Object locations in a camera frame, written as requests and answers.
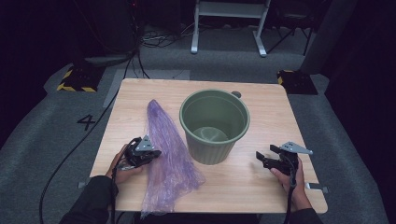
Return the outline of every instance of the white metal stand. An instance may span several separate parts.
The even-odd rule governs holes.
[[[265,18],[267,17],[268,8],[271,0],[265,0],[263,4],[242,4],[242,3],[223,3],[223,2],[205,2],[196,0],[194,15],[194,34],[192,36],[191,53],[198,52],[199,37],[199,16],[219,16],[219,17],[240,17],[240,18],[256,18],[260,19],[259,28],[253,31],[257,48],[262,57],[267,56],[264,45],[260,38]]]

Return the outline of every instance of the table top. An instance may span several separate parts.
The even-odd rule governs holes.
[[[216,165],[194,165],[206,182],[177,199],[175,212],[207,213],[284,213],[287,195],[277,179],[262,162],[256,151],[265,157],[278,159],[270,145],[281,146],[289,141],[304,147],[287,94],[277,84],[253,84],[209,81],[180,81],[126,78],[111,112],[101,146],[92,167],[91,176],[106,173],[109,164],[124,144],[148,133],[147,106],[155,99],[175,122],[185,140],[178,113],[182,102],[193,92],[204,89],[239,91],[250,113],[250,126],[238,140],[228,158]],[[310,157],[299,154],[303,161],[306,182],[318,183]],[[140,211],[148,183],[148,172],[132,176],[119,184],[116,201],[119,211]],[[307,197],[318,213],[327,211],[320,190],[307,189]]]

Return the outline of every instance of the sleeve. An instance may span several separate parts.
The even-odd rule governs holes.
[[[73,207],[66,213],[61,224],[103,223],[108,220],[108,206],[111,203],[111,190],[117,195],[118,189],[105,175],[95,176],[82,191]]]
[[[290,224],[323,224],[313,208],[306,208],[291,213]]]

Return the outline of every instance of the cable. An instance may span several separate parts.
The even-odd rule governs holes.
[[[128,66],[129,66],[129,63],[131,62],[131,60],[129,60],[128,63],[126,64],[123,78],[126,77],[126,72],[128,71]],[[111,174],[111,182],[112,182],[112,184],[111,184],[111,223],[112,224],[115,224],[114,218],[115,218],[115,214],[116,214],[116,195],[115,195],[115,191],[114,191],[114,186],[116,186],[117,166],[120,164],[120,161],[122,160],[122,157],[125,154],[125,150],[132,144],[133,141],[134,140],[131,140],[131,142],[122,151],[122,154],[120,155],[119,159],[116,162],[116,165],[113,167],[113,170],[112,170],[112,174]]]
[[[291,195],[293,194],[294,189],[296,188],[296,169],[293,165],[293,163],[290,161],[290,159],[287,156],[283,156],[282,154],[279,155],[282,160],[288,161],[290,164],[290,188],[289,188],[289,194],[288,194],[288,209],[286,212],[285,220],[283,224],[288,224],[289,223],[289,216],[290,216],[290,211],[291,211]]]
[[[117,218],[116,224],[119,224],[121,217],[125,214],[125,212],[121,212],[119,217]]]
[[[165,48],[171,44],[174,44],[176,41],[184,38],[185,36],[192,35],[193,32],[184,35],[183,33],[189,30],[194,25],[194,22],[188,26],[186,26],[180,33],[180,36],[173,35],[173,34],[163,34],[160,35],[159,31],[147,31],[143,37],[143,46],[147,48]],[[157,43],[149,43],[149,41],[156,40]]]
[[[140,50],[137,52],[137,59],[139,60],[140,68],[142,69],[143,77],[147,77],[150,79],[149,75],[145,72],[145,69],[143,68],[142,60],[140,59]]]
[[[119,50],[119,49],[111,49],[111,48],[109,48],[109,47],[99,38],[99,36],[98,36],[98,35],[96,34],[96,32],[93,30],[93,28],[91,27],[90,23],[89,23],[88,20],[87,20],[87,17],[86,17],[86,16],[84,15],[84,13],[82,12],[82,10],[81,10],[81,8],[79,7],[79,5],[78,5],[78,3],[76,2],[76,0],[73,0],[73,2],[74,2],[75,6],[76,6],[76,8],[77,8],[77,10],[78,10],[78,13],[81,15],[81,17],[83,18],[83,20],[84,20],[85,23],[87,24],[88,28],[90,29],[90,31],[91,31],[93,37],[99,42],[99,44],[102,45],[102,47],[103,47],[104,49],[107,49],[108,51],[110,51],[110,52],[112,52],[112,53],[124,54],[124,57],[121,58],[121,59],[109,60],[109,61],[101,62],[101,63],[93,63],[93,62],[89,62],[89,61],[88,61],[88,63],[90,63],[90,64],[91,64],[92,66],[94,66],[94,67],[109,67],[109,66],[113,66],[113,65],[116,65],[116,64],[124,63],[124,62],[128,61],[129,59],[131,59],[131,57],[134,56],[134,51],[138,48],[138,45],[140,44],[140,43],[138,43],[138,42],[139,42],[139,38],[138,38],[137,27],[136,27],[136,26],[134,26],[133,29],[132,29],[132,31],[133,31],[133,36],[134,36],[134,41],[136,42],[136,44],[133,46],[133,48],[132,48],[131,50],[125,51],[125,50]],[[134,16],[133,16],[133,15],[130,15],[130,16],[131,16],[132,19],[133,19],[132,24],[136,24],[135,19],[134,19]]]
[[[132,68],[133,68],[133,70],[134,70],[134,60],[132,60],[131,65],[132,65]],[[136,78],[139,78],[139,76],[137,75],[137,73],[136,73],[135,70],[134,70],[134,75],[136,76]]]
[[[124,77],[126,77],[126,72],[128,70],[128,66],[129,63],[131,62],[132,59],[129,60],[129,62],[127,63],[126,67],[125,67],[125,72],[124,72]],[[55,175],[58,173],[59,169],[62,167],[62,165],[64,164],[64,162],[70,157],[70,155],[84,142],[84,140],[91,134],[91,132],[95,129],[95,127],[98,125],[98,123],[100,122],[100,120],[103,118],[103,116],[105,115],[105,113],[107,112],[107,110],[110,108],[110,106],[112,105],[113,101],[116,99],[117,95],[119,94],[119,90],[117,90],[117,92],[114,94],[113,98],[111,99],[110,103],[108,103],[108,106],[105,108],[105,110],[102,112],[101,116],[99,117],[99,119],[93,124],[92,128],[88,130],[88,132],[82,137],[82,139],[69,151],[69,153],[67,153],[67,155],[64,157],[64,159],[61,161],[61,163],[59,163],[59,165],[56,167],[56,169],[54,170],[54,172],[52,173],[52,175],[49,177],[49,180],[47,181],[46,186],[44,187],[42,193],[41,193],[41,197],[40,197],[40,202],[39,202],[39,206],[38,206],[38,213],[39,213],[39,219],[40,219],[40,223],[44,224],[44,220],[43,220],[43,202],[44,202],[44,197],[45,194],[47,192],[47,189],[50,185],[50,182],[52,181],[53,177],[55,177]]]

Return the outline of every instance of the plastic bag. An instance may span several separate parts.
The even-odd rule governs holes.
[[[162,155],[148,166],[148,187],[141,217],[174,211],[175,200],[205,183],[192,163],[175,123],[157,101],[148,104],[148,133]]]

